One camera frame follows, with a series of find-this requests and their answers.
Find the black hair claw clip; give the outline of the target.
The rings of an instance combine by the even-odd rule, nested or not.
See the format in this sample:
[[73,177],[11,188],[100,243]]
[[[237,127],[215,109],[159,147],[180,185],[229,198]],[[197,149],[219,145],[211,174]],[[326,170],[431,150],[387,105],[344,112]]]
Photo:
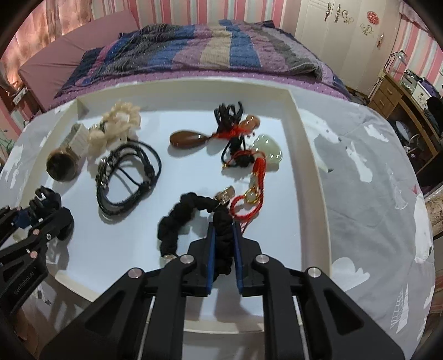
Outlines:
[[45,219],[53,212],[61,209],[61,196],[52,189],[40,186],[35,197],[29,201],[29,217],[34,222]]

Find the black ruffled scrunchie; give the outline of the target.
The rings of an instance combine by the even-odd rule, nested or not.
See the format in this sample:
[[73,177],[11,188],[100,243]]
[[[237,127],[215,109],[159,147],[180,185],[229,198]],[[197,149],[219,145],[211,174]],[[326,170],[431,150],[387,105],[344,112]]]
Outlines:
[[215,197],[203,197],[194,192],[183,194],[179,202],[158,223],[157,237],[160,241],[160,253],[164,259],[177,257],[180,235],[194,233],[207,234],[210,222],[215,227],[215,269],[214,277],[229,275],[233,263],[233,217],[228,210],[228,203],[235,194],[232,187],[215,194]]

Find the cream ruffled scrunchie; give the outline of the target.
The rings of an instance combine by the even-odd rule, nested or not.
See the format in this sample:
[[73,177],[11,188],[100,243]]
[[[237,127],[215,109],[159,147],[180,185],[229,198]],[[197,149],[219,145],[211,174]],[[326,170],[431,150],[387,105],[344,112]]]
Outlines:
[[100,122],[89,129],[88,155],[97,157],[115,142],[125,142],[134,136],[141,125],[140,107],[117,101]]

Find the pale jade pendant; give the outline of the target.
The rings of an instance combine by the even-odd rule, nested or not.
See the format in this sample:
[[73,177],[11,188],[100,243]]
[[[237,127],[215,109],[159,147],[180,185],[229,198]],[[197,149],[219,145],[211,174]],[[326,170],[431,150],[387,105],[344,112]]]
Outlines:
[[277,171],[279,169],[283,154],[279,144],[271,136],[258,135],[251,145],[251,150],[264,155],[267,170]]

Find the orange gourd red cord pendant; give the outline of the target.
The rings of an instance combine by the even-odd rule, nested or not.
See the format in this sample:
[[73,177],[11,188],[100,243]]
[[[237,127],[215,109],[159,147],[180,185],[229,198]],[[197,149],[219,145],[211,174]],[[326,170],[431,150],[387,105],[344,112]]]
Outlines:
[[217,129],[212,138],[231,140],[239,137],[249,137],[261,125],[256,115],[243,117],[243,104],[239,101],[238,107],[234,104],[221,104],[214,109]]

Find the white shallow tray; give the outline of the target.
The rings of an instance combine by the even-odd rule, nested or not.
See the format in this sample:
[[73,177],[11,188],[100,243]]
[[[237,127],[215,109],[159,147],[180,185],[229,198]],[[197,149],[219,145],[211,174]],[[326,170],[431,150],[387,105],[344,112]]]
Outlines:
[[[117,101],[141,107],[139,139],[158,152],[154,164],[162,171],[153,192],[121,220],[104,220],[96,200],[95,162],[86,162],[74,181],[59,184],[45,163],[71,126],[91,126]],[[272,164],[264,180],[264,204],[245,235],[261,250],[291,269],[315,266],[331,270],[330,232],[321,179],[309,141],[310,129],[300,116],[294,90],[241,79],[180,79],[118,86],[90,93],[56,113],[53,130],[40,145],[28,173],[20,204],[26,205],[39,186],[61,194],[75,220],[74,234],[56,249],[50,273],[62,285],[94,301],[132,267],[146,271],[161,264],[157,226],[181,195],[195,192],[211,197],[233,186],[245,192],[247,169],[223,169],[222,141],[197,150],[175,150],[170,135],[178,130],[211,131],[213,111],[220,104],[242,104],[259,117],[259,134],[276,141],[280,163]]]

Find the grey polar bear tablecloth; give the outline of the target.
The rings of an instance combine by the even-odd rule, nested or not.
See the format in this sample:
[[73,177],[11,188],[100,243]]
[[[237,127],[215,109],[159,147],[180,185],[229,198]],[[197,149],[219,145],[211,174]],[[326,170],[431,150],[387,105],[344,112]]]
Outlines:
[[[424,333],[436,277],[432,228],[414,170],[392,127],[372,109],[291,89],[311,131],[321,179],[330,232],[328,274],[410,359]],[[40,145],[66,105],[22,132],[1,171],[2,205],[20,204]],[[89,302],[50,275],[24,306],[32,343],[42,348]]]

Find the pink headboard cushion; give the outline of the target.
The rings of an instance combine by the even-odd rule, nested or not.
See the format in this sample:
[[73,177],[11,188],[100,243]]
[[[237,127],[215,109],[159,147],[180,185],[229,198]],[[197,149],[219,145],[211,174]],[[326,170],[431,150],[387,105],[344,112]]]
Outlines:
[[18,74],[43,112],[49,110],[59,89],[79,65],[83,54],[117,40],[138,25],[125,10],[93,20],[60,37],[19,68]]

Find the pink curtain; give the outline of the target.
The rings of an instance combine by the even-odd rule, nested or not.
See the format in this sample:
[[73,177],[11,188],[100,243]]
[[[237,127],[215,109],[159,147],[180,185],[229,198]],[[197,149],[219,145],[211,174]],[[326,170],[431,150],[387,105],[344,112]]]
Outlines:
[[18,71],[22,64],[49,43],[91,20],[91,1],[42,1],[27,16],[1,57],[5,70]]

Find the wooden desk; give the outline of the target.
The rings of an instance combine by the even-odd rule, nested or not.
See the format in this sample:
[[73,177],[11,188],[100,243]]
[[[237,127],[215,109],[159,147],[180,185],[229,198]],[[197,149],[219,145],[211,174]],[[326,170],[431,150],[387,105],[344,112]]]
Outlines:
[[400,121],[405,123],[413,134],[420,134],[418,149],[406,153],[417,174],[422,173],[442,150],[435,126],[414,101],[412,95],[392,76],[384,75],[375,87],[374,93],[369,98],[369,107],[384,117],[395,132],[395,122]]

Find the white box on desk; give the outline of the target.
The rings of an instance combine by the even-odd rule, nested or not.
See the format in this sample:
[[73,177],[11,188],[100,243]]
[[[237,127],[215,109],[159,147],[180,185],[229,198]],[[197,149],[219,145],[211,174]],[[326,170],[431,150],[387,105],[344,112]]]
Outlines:
[[422,86],[421,83],[417,83],[415,89],[412,93],[412,97],[414,101],[418,104],[418,106],[424,110],[428,107],[427,101],[431,97],[431,94]]

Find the cream wardrobe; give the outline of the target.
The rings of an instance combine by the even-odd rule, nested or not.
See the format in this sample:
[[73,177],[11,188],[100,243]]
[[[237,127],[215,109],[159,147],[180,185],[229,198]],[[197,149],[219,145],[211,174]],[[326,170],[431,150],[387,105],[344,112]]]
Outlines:
[[370,94],[400,26],[396,0],[302,1],[295,38],[343,83]]

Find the desk lamp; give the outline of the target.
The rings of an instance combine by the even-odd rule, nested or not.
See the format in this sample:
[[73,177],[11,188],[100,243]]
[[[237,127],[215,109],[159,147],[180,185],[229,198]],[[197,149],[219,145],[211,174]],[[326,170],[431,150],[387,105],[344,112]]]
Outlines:
[[399,61],[403,65],[408,64],[408,55],[403,51],[396,51],[390,54],[385,66],[384,66],[384,73],[389,73],[390,68],[392,64],[395,62],[395,60]]

